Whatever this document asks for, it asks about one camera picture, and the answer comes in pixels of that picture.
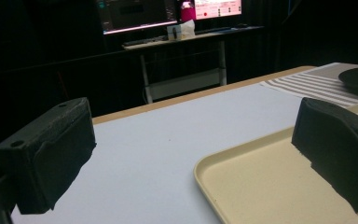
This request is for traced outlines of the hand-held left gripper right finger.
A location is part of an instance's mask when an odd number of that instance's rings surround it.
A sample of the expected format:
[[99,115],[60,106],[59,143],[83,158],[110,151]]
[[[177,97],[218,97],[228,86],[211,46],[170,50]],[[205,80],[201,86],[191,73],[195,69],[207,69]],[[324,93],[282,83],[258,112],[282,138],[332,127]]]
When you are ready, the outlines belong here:
[[304,98],[292,144],[358,213],[358,115],[338,105]]

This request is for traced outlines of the black keyboard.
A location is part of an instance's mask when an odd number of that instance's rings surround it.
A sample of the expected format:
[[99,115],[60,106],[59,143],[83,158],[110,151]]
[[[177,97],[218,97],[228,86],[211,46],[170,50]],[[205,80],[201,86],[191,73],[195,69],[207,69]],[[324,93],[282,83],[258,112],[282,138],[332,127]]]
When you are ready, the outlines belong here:
[[147,43],[154,43],[154,42],[165,41],[165,40],[168,40],[168,37],[166,35],[160,35],[160,36],[156,36],[156,37],[125,42],[125,43],[123,43],[122,46],[123,47],[131,47],[131,46],[142,45],[142,44],[147,44]]

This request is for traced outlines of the white tissue box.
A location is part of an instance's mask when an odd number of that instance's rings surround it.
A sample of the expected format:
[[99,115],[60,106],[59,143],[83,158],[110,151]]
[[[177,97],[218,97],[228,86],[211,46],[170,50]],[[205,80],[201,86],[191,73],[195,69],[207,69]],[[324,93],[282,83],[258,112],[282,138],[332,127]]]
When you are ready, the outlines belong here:
[[168,26],[167,34],[170,41],[192,38],[195,36],[195,22],[190,20],[178,25]]

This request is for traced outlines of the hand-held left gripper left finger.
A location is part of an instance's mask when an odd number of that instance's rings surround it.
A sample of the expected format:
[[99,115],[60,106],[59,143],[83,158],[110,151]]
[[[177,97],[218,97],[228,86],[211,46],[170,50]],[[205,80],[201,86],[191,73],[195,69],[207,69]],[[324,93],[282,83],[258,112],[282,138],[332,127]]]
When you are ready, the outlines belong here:
[[52,107],[0,143],[0,165],[24,215],[44,214],[90,159],[96,139],[87,98]]

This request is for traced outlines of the dark computer monitor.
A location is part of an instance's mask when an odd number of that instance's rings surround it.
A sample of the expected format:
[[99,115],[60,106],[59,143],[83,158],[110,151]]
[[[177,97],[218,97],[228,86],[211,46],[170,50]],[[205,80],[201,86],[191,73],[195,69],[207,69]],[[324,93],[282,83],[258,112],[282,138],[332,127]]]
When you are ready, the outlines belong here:
[[95,0],[105,35],[177,23],[174,0]]

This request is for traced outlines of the beige plastic tray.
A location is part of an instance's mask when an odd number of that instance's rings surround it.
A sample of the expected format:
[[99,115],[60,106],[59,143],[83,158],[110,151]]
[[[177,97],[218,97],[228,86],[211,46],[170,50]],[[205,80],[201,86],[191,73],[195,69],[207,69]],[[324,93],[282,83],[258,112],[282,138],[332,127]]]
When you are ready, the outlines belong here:
[[358,224],[358,214],[292,145],[293,129],[200,160],[194,176],[223,224]]

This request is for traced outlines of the pink bottle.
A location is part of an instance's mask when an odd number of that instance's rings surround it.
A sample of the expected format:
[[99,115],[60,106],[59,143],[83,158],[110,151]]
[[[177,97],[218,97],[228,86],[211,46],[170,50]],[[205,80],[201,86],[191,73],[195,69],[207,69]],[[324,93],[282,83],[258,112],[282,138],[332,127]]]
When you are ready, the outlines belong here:
[[191,21],[196,19],[196,10],[191,0],[183,0],[180,4],[180,15],[182,21]]

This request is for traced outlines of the striped placemat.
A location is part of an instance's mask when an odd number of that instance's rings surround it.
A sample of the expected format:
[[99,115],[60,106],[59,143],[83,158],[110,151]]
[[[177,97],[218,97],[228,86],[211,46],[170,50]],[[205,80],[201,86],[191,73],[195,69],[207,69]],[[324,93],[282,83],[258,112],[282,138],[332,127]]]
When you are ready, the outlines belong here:
[[358,105],[358,93],[346,88],[338,76],[358,64],[330,63],[292,75],[262,81],[261,85],[297,97],[323,100],[341,107]]

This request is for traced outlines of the bright computer monitor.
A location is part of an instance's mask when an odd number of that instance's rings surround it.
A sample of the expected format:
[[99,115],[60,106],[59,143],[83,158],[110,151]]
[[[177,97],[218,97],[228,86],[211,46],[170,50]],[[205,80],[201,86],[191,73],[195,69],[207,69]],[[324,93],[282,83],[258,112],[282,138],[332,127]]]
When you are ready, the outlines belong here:
[[240,15],[241,0],[194,0],[196,19],[206,20]]

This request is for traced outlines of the white-legged desk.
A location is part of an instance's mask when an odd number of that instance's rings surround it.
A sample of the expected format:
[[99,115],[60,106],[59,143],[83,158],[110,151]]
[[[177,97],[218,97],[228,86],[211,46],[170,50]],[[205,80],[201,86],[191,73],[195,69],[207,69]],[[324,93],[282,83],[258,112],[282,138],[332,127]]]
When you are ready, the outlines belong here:
[[179,41],[159,41],[123,47],[141,65],[148,104],[189,92],[227,84],[226,43],[232,37],[258,35],[262,26],[215,28]]

